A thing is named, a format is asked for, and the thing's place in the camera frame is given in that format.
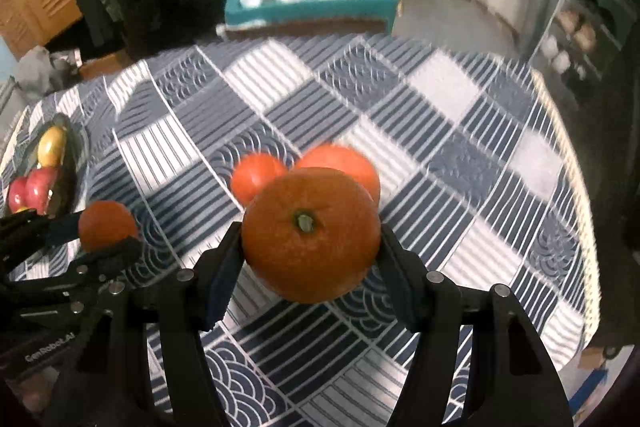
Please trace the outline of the large orange with stem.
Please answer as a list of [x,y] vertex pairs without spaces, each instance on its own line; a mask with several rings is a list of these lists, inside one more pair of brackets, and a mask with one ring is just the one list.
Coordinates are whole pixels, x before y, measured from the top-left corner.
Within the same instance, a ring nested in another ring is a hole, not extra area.
[[374,265],[378,205],[341,171],[294,169],[252,200],[241,239],[246,262],[269,289],[293,303],[323,303],[352,291]]

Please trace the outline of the small orange tangerine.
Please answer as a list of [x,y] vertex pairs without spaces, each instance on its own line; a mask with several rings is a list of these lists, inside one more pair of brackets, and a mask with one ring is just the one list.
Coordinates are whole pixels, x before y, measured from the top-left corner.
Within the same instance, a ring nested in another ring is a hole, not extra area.
[[266,185],[287,172],[288,168],[277,157],[266,153],[246,155],[232,172],[231,192],[243,207],[247,207]]

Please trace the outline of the medium orange tangerine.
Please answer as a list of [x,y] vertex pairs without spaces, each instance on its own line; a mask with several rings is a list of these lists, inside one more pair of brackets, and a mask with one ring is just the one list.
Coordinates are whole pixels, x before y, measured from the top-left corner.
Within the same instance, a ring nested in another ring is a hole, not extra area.
[[375,165],[352,147],[340,144],[322,144],[308,150],[295,168],[329,168],[348,174],[360,183],[376,205],[380,203],[381,182]]

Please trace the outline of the small red apple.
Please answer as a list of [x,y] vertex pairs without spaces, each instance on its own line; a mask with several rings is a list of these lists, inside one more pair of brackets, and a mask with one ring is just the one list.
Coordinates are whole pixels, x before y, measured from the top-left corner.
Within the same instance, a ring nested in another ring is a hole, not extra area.
[[12,213],[17,213],[27,208],[26,184],[26,176],[18,176],[10,184],[8,206]]
[[58,177],[58,167],[40,167],[32,170],[26,181],[26,205],[44,215],[49,205],[50,192]]

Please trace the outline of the dark glass fruit bowl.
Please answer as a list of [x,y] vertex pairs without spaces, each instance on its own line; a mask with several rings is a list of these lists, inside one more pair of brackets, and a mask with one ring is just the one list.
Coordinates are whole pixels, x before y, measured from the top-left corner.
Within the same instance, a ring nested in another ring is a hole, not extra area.
[[32,131],[20,131],[1,163],[1,214],[24,210],[40,216],[70,213],[78,203],[86,170],[88,136],[63,113]]

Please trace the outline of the small yellow fruit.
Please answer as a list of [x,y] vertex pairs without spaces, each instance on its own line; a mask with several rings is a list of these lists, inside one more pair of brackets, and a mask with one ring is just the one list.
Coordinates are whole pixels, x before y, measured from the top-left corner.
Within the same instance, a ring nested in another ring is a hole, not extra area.
[[38,142],[37,160],[41,168],[58,167],[63,161],[66,147],[66,131],[62,127],[51,126]]

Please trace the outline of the blue white patterned tablecloth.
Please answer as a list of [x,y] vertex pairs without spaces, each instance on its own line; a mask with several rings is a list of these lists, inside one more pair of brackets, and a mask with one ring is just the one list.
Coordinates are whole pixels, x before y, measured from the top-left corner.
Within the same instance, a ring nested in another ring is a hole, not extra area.
[[187,46],[29,104],[1,161],[6,426],[569,426],[590,202],[527,64]]

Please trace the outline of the grey clothes pile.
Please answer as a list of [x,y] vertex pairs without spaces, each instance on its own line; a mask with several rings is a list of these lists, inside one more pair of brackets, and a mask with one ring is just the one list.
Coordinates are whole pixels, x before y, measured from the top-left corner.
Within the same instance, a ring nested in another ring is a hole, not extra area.
[[43,46],[35,46],[18,61],[14,81],[27,103],[35,103],[45,96],[70,89],[81,80],[80,49],[50,53]]

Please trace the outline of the small wooden drawer box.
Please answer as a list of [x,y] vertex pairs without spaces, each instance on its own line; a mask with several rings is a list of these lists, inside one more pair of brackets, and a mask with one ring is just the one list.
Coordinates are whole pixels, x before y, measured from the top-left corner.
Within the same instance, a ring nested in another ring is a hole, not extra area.
[[115,74],[115,72],[120,72],[132,64],[134,64],[134,60],[125,49],[122,49],[83,62],[78,69],[78,74],[82,80],[90,80],[94,77]]

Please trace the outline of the brown cardboard box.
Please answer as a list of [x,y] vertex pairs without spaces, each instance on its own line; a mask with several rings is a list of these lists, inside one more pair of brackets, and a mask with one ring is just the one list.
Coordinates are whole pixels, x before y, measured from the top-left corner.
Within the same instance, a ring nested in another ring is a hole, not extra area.
[[387,33],[384,20],[352,17],[287,20],[283,23],[265,23],[258,20],[256,23],[239,26],[220,24],[216,27],[216,35],[224,40]]

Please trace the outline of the grey shoe rack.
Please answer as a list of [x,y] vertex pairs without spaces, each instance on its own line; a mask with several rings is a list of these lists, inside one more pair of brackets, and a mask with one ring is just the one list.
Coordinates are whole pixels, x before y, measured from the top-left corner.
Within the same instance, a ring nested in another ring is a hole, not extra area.
[[558,0],[532,64],[576,103],[585,103],[623,49],[638,15],[632,0]]

